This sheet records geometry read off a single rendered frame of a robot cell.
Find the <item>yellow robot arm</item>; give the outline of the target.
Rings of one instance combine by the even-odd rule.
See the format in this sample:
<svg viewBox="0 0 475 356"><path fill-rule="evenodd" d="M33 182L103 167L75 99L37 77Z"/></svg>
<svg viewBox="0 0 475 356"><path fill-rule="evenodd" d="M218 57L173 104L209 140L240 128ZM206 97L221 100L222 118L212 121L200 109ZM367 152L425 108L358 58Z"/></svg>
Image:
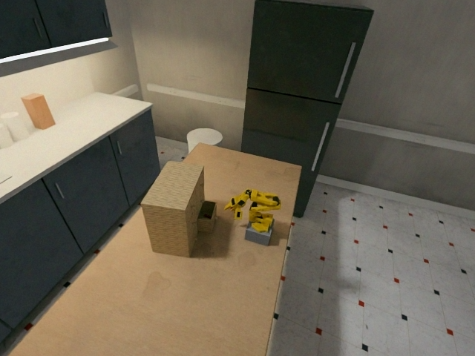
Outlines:
<svg viewBox="0 0 475 356"><path fill-rule="evenodd" d="M267 232L269 229L268 225L270 225L271 220L272 220L272 214L268 214L268 213L262 214L261 212L258 212L258 211L279 210L281 209L281 200L278 199L277 194L264 193L264 192L259 192L258 190L255 190L255 189L251 190L247 188L242 194L239 195L237 204L239 206L243 206L248 200L248 198L250 198L250 200L253 201L249 209L249 221L255 222L255 223L252 223L252 227L257 232L263 232L263 231ZM272 198L273 200L269 200L269 198ZM262 205L262 206L257 206L257 205Z"/></svg>

